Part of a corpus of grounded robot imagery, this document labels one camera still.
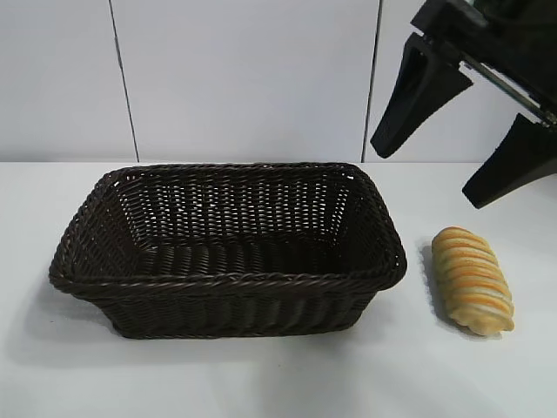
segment white table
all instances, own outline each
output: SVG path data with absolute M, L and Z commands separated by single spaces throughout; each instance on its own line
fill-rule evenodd
M 477 165 L 368 164 L 406 277 L 356 327 L 319 336 L 126 340 L 47 268 L 71 216 L 115 164 L 0 165 L 0 417 L 549 417 L 557 414 L 557 183 L 477 211 Z M 442 227 L 489 239 L 516 329 L 467 336 L 435 314 L 422 258 Z

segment bread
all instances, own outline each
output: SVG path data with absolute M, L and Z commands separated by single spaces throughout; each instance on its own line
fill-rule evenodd
M 513 297 L 487 241 L 450 226 L 433 239 L 432 252 L 451 319 L 479 335 L 514 329 Z

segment basket rim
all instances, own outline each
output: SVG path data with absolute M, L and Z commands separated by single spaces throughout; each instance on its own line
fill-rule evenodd
M 80 228 L 83 224 L 80 219 L 89 217 L 94 213 L 96 207 L 104 198 L 109 187 L 118 182 L 122 176 L 139 174 L 148 174 L 150 172 L 169 172 L 173 170 L 199 171 L 199 172 L 215 172 L 215 171 L 305 171 L 315 169 L 331 169 L 346 170 L 346 175 L 354 175 L 354 179 L 365 184 L 368 190 L 377 190 L 373 181 L 356 165 L 351 163 L 337 162 L 299 162 L 299 163 L 252 163 L 252 164 L 156 164 L 156 165 L 134 165 L 124 167 L 111 172 L 107 172 L 94 186 L 85 202 L 79 207 L 70 224 L 64 231 L 61 242 L 58 244 L 54 258 L 50 265 L 49 277 L 50 282 L 59 290 L 76 294 L 79 289 L 97 289 L 100 293 L 110 289 L 111 293 L 115 290 L 130 294 L 133 289 L 142 287 L 143 289 L 160 290 L 162 292 L 179 291 L 179 290 L 203 290 L 211 291 L 218 289 L 222 285 L 238 284 L 252 285 L 256 287 L 273 287 L 281 285 L 285 282 L 291 282 L 296 287 L 312 287 L 315 283 L 319 287 L 333 287 L 338 289 L 339 283 L 352 288 L 373 287 L 376 290 L 385 290 L 395 286 L 403 277 L 407 269 L 407 260 L 404 248 L 400 242 L 400 238 L 383 203 L 381 210 L 392 225 L 392 229 L 396 238 L 390 239 L 390 245 L 395 250 L 384 262 L 374 268 L 359 271 L 347 271 L 344 273 L 220 273 L 220 274 L 159 274 L 145 275 L 133 274 L 130 276 L 112 276 L 112 275 L 76 275 L 73 274 L 73 260 L 68 260 L 65 256 L 67 248 L 64 246 L 64 238 L 80 234 Z M 373 283 L 374 276 L 384 276 L 389 274 L 391 279 L 383 283 L 383 286 L 377 286 Z

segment wicker basket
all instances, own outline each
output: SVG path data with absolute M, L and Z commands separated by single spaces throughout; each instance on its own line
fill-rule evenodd
M 353 165 L 154 165 L 104 175 L 50 282 L 125 337 L 217 338 L 348 328 L 405 271 Z

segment metal rod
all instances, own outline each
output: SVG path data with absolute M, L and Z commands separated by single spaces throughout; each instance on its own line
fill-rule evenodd
M 497 87 L 499 87 L 501 91 L 503 91 L 509 97 L 516 100 L 520 105 L 524 106 L 528 111 L 530 111 L 535 117 L 539 118 L 542 122 L 545 122 L 548 125 L 557 125 L 557 116 L 555 116 L 553 113 L 549 111 L 543 111 L 530 98 L 526 98 L 503 78 L 491 72 L 485 65 L 476 61 L 474 58 L 470 57 L 467 54 L 464 54 L 463 59 L 470 68 L 473 68 L 485 79 L 490 81 L 492 84 L 495 84 Z

